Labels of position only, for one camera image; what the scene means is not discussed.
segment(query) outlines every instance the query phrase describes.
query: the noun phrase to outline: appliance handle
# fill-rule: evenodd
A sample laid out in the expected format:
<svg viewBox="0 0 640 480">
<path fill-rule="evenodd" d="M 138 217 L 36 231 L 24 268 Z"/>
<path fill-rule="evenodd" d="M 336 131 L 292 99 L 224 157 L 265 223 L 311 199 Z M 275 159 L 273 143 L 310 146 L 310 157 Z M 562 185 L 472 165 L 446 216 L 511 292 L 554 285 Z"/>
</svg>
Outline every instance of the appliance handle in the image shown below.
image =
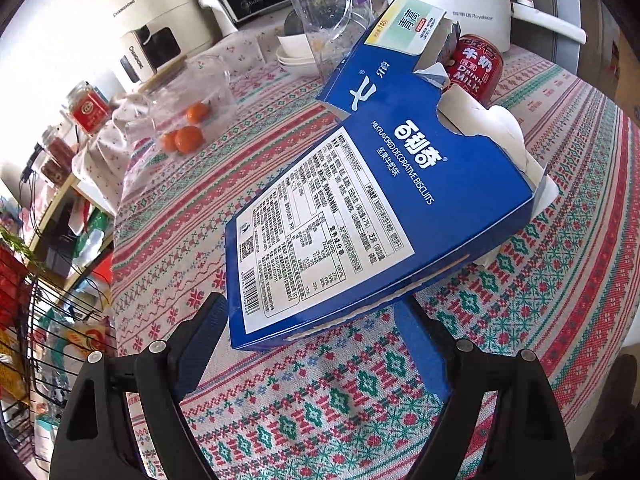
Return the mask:
<svg viewBox="0 0 640 480">
<path fill-rule="evenodd" d="M 543 28 L 548 28 L 549 30 L 562 34 L 562 36 L 566 36 L 582 45 L 587 42 L 587 33 L 580 27 L 576 27 L 575 25 L 572 25 L 565 20 L 561 20 L 560 18 L 556 18 L 551 14 L 540 12 L 533 7 L 518 4 L 516 2 L 512 2 L 511 5 L 513 7 L 512 15 L 516 20 L 522 20 L 523 22 L 529 22 Z"/>
</svg>

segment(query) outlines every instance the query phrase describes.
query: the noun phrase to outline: glass jar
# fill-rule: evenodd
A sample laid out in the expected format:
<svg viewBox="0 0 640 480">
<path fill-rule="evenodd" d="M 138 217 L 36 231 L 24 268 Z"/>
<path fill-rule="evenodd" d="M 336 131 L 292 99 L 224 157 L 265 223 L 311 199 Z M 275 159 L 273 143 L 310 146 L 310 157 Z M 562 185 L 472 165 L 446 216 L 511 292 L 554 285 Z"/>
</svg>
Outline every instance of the glass jar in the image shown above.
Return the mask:
<svg viewBox="0 0 640 480">
<path fill-rule="evenodd" d="M 61 168 L 55 160 L 48 158 L 40 168 L 40 174 L 55 187 L 61 187 L 67 180 L 69 173 Z"/>
<path fill-rule="evenodd" d="M 76 154 L 71 146 L 58 135 L 58 130 L 55 127 L 49 126 L 44 131 L 42 146 L 61 168 L 71 173 L 71 161 Z"/>
<path fill-rule="evenodd" d="M 95 134 L 111 118 L 109 102 L 87 81 L 79 82 L 69 92 L 65 108 L 88 135 Z"/>
</svg>

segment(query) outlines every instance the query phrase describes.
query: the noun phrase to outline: patterned tablecloth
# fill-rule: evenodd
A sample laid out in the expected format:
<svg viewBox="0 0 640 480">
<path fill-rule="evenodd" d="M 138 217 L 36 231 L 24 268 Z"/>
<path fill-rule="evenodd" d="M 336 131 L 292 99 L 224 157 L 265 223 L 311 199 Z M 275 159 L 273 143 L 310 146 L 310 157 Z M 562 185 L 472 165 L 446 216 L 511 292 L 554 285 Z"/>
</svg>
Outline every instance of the patterned tablecloth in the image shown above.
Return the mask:
<svg viewBox="0 0 640 480">
<path fill-rule="evenodd" d="M 226 221 L 335 124 L 314 101 L 319 82 L 283 72 L 255 37 L 241 33 L 214 49 L 239 76 L 233 127 L 182 162 L 143 143 L 127 171 L 113 257 L 122 355 L 166 337 L 207 294 L 225 290 Z M 418 298 L 454 336 L 486 351 L 534 349 L 571 423 L 636 311 L 638 129 L 600 92 L 517 47 L 494 99 L 518 119 L 560 196 L 491 267 L 470 265 Z M 462 478 L 478 464 L 494 400 L 487 395 Z M 247 480 L 400 478 L 440 408 L 391 309 L 267 354 L 222 340 L 182 404 L 217 475 Z M 162 478 L 135 396 L 130 410 L 146 466 Z"/>
</svg>

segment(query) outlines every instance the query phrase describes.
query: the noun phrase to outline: stacked bowl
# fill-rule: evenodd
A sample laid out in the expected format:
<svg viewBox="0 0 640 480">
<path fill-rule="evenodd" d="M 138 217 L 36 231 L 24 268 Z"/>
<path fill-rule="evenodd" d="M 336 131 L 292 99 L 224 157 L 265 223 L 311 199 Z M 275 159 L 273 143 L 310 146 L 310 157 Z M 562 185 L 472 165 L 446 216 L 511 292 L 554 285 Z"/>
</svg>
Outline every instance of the stacked bowl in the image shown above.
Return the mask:
<svg viewBox="0 0 640 480">
<path fill-rule="evenodd" d="M 278 39 L 280 46 L 276 51 L 276 56 L 284 70 L 299 77 L 319 75 L 316 60 L 304 34 L 279 36 Z"/>
</svg>

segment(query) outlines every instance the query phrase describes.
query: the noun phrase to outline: small orange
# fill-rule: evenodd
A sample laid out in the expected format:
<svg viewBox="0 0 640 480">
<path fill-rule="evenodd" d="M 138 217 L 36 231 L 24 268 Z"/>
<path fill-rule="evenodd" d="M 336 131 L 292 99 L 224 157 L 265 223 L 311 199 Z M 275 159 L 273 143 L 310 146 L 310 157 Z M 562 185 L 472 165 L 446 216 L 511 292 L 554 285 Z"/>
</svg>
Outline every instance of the small orange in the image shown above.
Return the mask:
<svg viewBox="0 0 640 480">
<path fill-rule="evenodd" d="M 175 145 L 175 136 L 178 130 L 172 130 L 162 137 L 160 137 L 160 143 L 162 144 L 162 150 L 165 153 L 173 153 L 178 151 L 178 147 Z"/>
<path fill-rule="evenodd" d="M 209 105 L 196 103 L 187 108 L 187 122 L 189 124 L 199 124 L 209 117 Z"/>
<path fill-rule="evenodd" d="M 204 143 L 202 130 L 197 126 L 185 126 L 175 135 L 175 147 L 180 153 L 193 153 Z"/>
</svg>

